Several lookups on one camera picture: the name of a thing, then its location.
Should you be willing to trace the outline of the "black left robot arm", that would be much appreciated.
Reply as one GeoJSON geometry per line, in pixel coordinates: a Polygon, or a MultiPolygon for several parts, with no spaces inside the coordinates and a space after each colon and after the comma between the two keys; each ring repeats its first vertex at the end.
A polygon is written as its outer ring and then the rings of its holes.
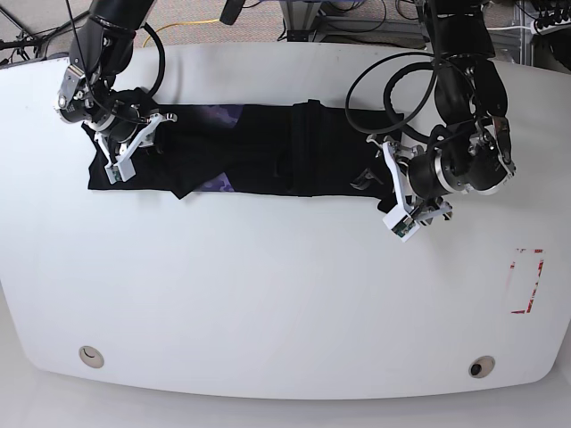
{"type": "Polygon", "coordinates": [[[492,62],[492,38],[481,1],[419,1],[438,70],[434,102],[443,121],[424,154],[408,166],[414,194],[436,199],[450,193],[490,194],[513,177],[516,166],[507,119],[508,96],[492,62]]]}

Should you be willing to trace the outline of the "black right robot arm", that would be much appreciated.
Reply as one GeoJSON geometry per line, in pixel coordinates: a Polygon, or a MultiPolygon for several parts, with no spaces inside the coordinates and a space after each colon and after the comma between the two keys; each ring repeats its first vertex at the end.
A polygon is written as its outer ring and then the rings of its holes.
{"type": "Polygon", "coordinates": [[[126,149],[147,125],[153,96],[164,78],[164,46],[147,23],[153,6],[153,1],[94,1],[84,25],[73,30],[69,66],[58,91],[56,110],[64,122],[84,122],[103,135],[111,156],[126,149]],[[131,61],[140,29],[158,48],[156,80],[148,90],[117,92],[112,86],[131,61]]]}

